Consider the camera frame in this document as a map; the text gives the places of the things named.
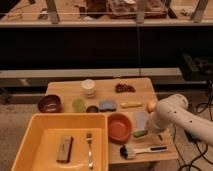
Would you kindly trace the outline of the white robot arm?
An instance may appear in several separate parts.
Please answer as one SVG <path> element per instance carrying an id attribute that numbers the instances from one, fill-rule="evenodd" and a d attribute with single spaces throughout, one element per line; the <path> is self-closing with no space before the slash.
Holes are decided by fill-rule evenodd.
<path id="1" fill-rule="evenodd" d="M 213 147 L 213 122 L 189 112 L 188 105 L 187 98 L 182 94 L 159 100 L 150 114 L 151 130 L 160 133 L 165 131 L 170 123 L 174 123 Z"/>

